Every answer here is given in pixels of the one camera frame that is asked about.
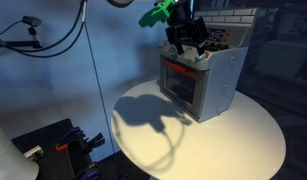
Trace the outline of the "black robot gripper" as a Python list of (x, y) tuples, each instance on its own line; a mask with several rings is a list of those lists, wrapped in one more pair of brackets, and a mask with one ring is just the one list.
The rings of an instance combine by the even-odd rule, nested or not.
[(179, 0), (171, 6), (171, 15), (167, 20), (166, 35), (174, 44), (178, 55), (184, 53), (183, 44), (196, 44), (199, 56), (204, 54), (207, 29), (202, 17), (191, 17), (190, 0)]

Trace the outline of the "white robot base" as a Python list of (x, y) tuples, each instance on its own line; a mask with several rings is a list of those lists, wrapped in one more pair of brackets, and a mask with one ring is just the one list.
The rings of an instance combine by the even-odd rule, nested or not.
[(36, 180), (39, 166), (26, 158), (0, 127), (0, 180)]

